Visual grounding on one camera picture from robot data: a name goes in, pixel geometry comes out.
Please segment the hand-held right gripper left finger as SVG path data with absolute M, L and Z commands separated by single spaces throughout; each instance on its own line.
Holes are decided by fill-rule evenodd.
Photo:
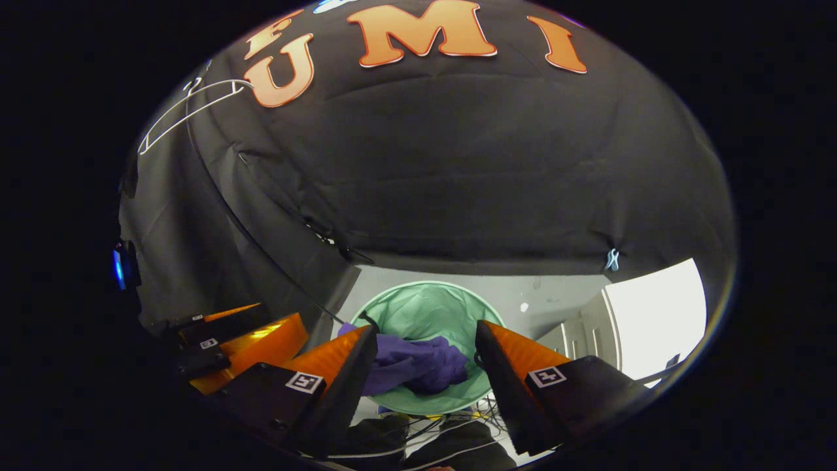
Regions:
M 325 459 L 347 437 L 378 350 L 365 325 L 282 366 L 258 362 L 217 391 L 216 413 L 281 453 Z

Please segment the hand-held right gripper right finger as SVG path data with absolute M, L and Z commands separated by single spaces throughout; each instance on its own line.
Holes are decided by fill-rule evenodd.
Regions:
M 571 360 L 487 320 L 477 323 L 475 346 L 520 454 L 594 438 L 651 400 L 649 388 L 597 356 Z

